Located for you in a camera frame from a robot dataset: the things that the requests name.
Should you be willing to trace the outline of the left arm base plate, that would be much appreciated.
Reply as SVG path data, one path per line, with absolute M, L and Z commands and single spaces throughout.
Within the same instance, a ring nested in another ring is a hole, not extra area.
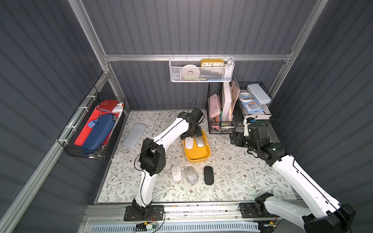
M 162 221 L 164 219 L 165 211 L 163 205 L 151 205 L 148 207 L 133 207 L 127 206 L 123 220 L 130 221 Z

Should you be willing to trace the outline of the yellow storage box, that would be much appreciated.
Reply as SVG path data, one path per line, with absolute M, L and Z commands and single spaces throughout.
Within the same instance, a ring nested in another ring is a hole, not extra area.
M 187 149 L 187 140 L 183 140 L 185 156 L 190 163 L 202 163 L 211 156 L 210 145 L 204 130 L 202 130 L 202 134 L 202 139 L 204 141 L 204 146 L 202 147 L 199 147 L 195 139 L 193 139 L 193 147 L 191 149 Z

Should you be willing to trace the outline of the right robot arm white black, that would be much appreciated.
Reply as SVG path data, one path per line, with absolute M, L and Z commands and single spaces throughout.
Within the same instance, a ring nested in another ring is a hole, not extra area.
M 349 204 L 341 204 L 323 190 L 288 154 L 281 143 L 271 142 L 267 126 L 249 118 L 244 132 L 230 134 L 232 145 L 246 148 L 249 154 L 263 160 L 290 183 L 307 207 L 296 206 L 266 192 L 255 198 L 254 211 L 258 216 L 276 215 L 297 225 L 307 233 L 350 232 L 356 211 Z

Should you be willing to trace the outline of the grey mouse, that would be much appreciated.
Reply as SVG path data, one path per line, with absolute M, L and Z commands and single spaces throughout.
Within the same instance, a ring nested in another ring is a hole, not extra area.
M 190 184 L 197 184 L 199 181 L 197 171 L 192 166 L 188 166 L 184 168 L 184 174 L 186 176 L 187 181 Z

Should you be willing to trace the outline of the small white mouse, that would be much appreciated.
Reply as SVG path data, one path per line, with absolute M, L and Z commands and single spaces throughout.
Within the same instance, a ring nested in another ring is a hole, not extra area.
M 181 167 L 178 165 L 172 166 L 171 168 L 172 180 L 174 182 L 180 182 L 182 180 Z

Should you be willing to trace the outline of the black mouse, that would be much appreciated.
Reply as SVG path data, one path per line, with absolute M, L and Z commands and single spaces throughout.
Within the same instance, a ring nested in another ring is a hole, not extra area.
M 206 185 L 214 184 L 214 171 L 211 166 L 204 167 L 204 181 Z

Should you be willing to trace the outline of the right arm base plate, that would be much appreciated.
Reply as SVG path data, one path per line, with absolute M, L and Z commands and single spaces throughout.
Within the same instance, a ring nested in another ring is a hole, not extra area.
M 259 213 L 255 209 L 255 203 L 240 203 L 238 210 L 240 211 L 242 218 L 278 218 L 277 215 L 269 214 L 264 211 Z

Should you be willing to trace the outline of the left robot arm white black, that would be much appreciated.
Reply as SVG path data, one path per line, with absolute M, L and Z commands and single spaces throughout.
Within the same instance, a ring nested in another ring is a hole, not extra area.
M 142 172 L 140 187 L 132 201 L 135 212 L 143 219 L 150 214 L 153 188 L 158 175 L 166 166 L 167 149 L 177 139 L 185 140 L 202 136 L 200 124 L 203 118 L 204 114 L 198 108 L 194 108 L 191 112 L 183 111 L 160 135 L 153 139 L 144 139 L 139 154 L 139 171 Z

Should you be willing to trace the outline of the silver mouse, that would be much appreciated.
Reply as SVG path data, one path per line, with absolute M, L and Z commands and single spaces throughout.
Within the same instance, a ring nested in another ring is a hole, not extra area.
M 195 140 L 195 142 L 196 142 L 196 145 L 197 145 L 199 148 L 205 146 L 205 141 L 204 141 L 204 139 L 203 139 L 202 136 L 195 137 L 194 140 Z

